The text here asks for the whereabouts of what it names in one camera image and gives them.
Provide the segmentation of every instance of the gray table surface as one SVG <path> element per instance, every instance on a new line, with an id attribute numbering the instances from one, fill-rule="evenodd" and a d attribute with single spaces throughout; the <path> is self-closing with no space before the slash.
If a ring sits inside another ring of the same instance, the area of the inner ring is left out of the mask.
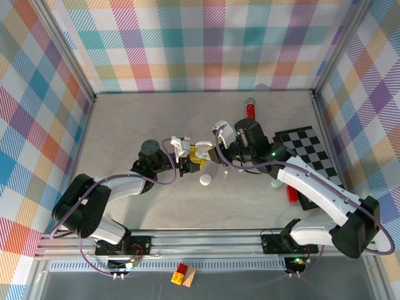
<path id="1" fill-rule="evenodd" d="M 257 101 L 256 119 L 270 141 L 276 131 L 304 126 L 312 126 L 322 141 L 306 91 L 102 94 L 77 173 L 94 177 L 125 173 L 147 139 L 188 135 L 193 143 L 212 141 L 211 131 L 219 120 L 233 126 L 245 118 L 248 97 Z M 206 168 L 217 166 L 209 162 Z M 155 186 L 146 194 L 112 201 L 105 216 L 131 229 L 281 228 L 294 218 L 323 213 L 319 209 L 304 212 L 300 204 L 289 204 L 286 187 L 272 188 L 267 175 L 231 169 L 224 178 L 220 166 L 212 183 L 202 186 L 203 172 L 178 178 L 173 186 Z M 160 181 L 171 178 L 171 172 L 159 175 Z"/>

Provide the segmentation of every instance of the colorful plaid wall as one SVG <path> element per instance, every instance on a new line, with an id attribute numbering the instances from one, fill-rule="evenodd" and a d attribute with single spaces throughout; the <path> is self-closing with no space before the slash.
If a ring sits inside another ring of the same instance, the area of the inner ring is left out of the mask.
<path id="1" fill-rule="evenodd" d="M 94 89 L 309 89 L 358 0 L 47 0 Z"/>
<path id="2" fill-rule="evenodd" d="M 372 3 L 322 95 L 346 182 L 400 249 L 400 0 Z M 382 260 L 400 299 L 400 250 Z"/>
<path id="3" fill-rule="evenodd" d="M 0 299 L 20 299 L 90 102 L 28 0 L 0 1 Z"/>

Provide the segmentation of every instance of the metal bar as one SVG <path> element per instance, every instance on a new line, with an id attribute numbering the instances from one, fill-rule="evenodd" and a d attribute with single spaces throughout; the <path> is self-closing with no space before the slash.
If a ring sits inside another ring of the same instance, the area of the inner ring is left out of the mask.
<path id="1" fill-rule="evenodd" d="M 336 66 L 338 65 L 340 59 L 342 58 L 342 55 L 348 48 L 354 34 L 357 31 L 358 26 L 368 12 L 368 9 L 371 6 L 372 2 L 373 0 L 360 0 L 358 2 L 357 7 L 355 8 L 354 13 L 350 18 L 350 21 L 343 31 L 341 39 L 339 40 L 330 60 L 328 61 L 326 67 L 324 68 L 324 71 L 321 74 L 321 78 L 316 85 L 315 93 L 317 95 L 320 95 L 322 93 L 323 88 L 331 78 L 334 70 L 336 69 Z"/>
<path id="2" fill-rule="evenodd" d="M 96 98 L 96 93 L 94 92 L 89 80 L 82 70 L 81 65 L 78 63 L 78 60 L 76 59 L 73 51 L 69 47 L 63 32 L 57 25 L 57 22 L 52 12 L 48 8 L 45 0 L 31 0 L 31 4 L 32 7 L 35 9 L 37 15 L 39 16 L 40 20 L 44 24 L 44 27 L 50 34 L 52 41 L 57 46 L 61 56 L 65 59 L 65 62 L 70 68 L 72 74 L 82 87 L 85 96 L 88 99 L 91 99 L 92 102 L 94 102 L 94 99 Z"/>
<path id="3" fill-rule="evenodd" d="M 379 300 L 394 300 L 395 297 L 386 272 L 382 269 L 380 258 L 378 256 L 366 256 L 363 259 L 375 298 Z"/>
<path id="4" fill-rule="evenodd" d="M 39 263 L 39 267 L 36 271 L 36 276 L 34 278 L 34 283 L 31 290 L 27 294 L 27 299 L 37 300 L 41 299 L 44 284 L 46 283 L 46 278 L 48 276 L 49 261 L 47 259 L 42 260 Z"/>
<path id="5" fill-rule="evenodd" d="M 96 106 L 96 101 L 93 101 L 89 108 L 89 114 L 87 115 L 86 125 L 83 130 L 82 140 L 79 145 L 79 149 L 77 150 L 76 159 L 75 159 L 74 165 L 72 167 L 72 172 L 71 172 L 71 177 L 69 178 L 69 183 L 71 183 L 72 180 L 74 180 L 76 171 L 78 170 L 79 162 L 81 160 L 81 156 L 82 156 L 82 152 L 83 152 L 83 146 L 84 146 L 84 144 L 86 142 L 86 138 L 88 136 L 90 123 L 92 121 L 92 116 L 93 116 L 95 106 Z"/>
<path id="6" fill-rule="evenodd" d="M 107 266 L 106 259 L 91 260 L 98 268 Z M 179 263 L 186 264 L 197 271 L 249 271 L 249 270 L 285 270 L 283 257 L 250 257 L 230 259 L 141 259 L 140 264 L 133 270 L 137 271 L 175 271 Z M 54 259 L 49 264 L 49 272 L 94 271 L 83 259 Z"/>

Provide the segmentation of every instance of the yellow object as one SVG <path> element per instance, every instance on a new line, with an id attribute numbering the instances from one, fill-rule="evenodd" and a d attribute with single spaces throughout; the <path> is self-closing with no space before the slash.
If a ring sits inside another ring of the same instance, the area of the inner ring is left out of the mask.
<path id="1" fill-rule="evenodd" d="M 185 275 L 178 273 L 178 272 L 174 272 L 174 275 L 172 275 L 172 279 L 171 282 L 172 283 L 176 283 L 178 285 L 181 285 L 183 283 L 183 279 L 184 279 Z"/>
<path id="2" fill-rule="evenodd" d="M 206 163 L 207 163 L 207 159 L 199 159 L 196 157 L 196 151 L 198 149 L 195 146 L 190 146 L 190 153 L 189 153 L 189 159 L 192 161 L 192 163 L 195 164 L 199 164 L 200 165 L 200 169 L 202 169 Z"/>

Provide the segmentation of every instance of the yellow block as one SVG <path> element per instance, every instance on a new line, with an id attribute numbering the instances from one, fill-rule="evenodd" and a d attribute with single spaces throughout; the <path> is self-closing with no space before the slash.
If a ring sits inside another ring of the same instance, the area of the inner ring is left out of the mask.
<path id="1" fill-rule="evenodd" d="M 185 278 L 184 274 L 174 272 L 174 275 L 172 275 L 171 282 L 176 283 L 178 285 L 181 285 L 183 283 L 183 279 Z"/>

